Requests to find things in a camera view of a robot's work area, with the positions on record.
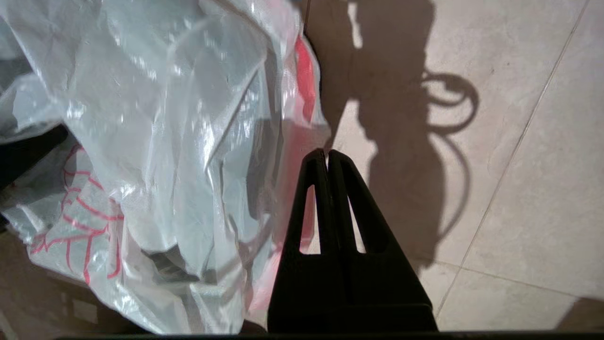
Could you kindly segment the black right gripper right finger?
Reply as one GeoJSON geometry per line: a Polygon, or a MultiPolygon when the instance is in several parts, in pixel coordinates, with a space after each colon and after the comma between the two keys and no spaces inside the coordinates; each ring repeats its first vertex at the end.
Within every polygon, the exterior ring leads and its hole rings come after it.
{"type": "Polygon", "coordinates": [[[335,150],[328,158],[344,309],[354,330],[437,332],[431,301],[353,161],[335,150]]]}

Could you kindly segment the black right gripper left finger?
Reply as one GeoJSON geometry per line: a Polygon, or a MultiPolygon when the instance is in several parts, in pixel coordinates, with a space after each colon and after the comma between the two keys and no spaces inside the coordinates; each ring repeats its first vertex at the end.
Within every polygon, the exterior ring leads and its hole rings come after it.
{"type": "Polygon", "coordinates": [[[333,229],[327,165],[322,149],[304,157],[285,233],[285,241],[268,310],[270,333],[319,333],[326,313],[341,301],[337,292],[338,241],[333,229]],[[300,250],[308,189],[314,188],[319,222],[319,254],[300,250]]]}

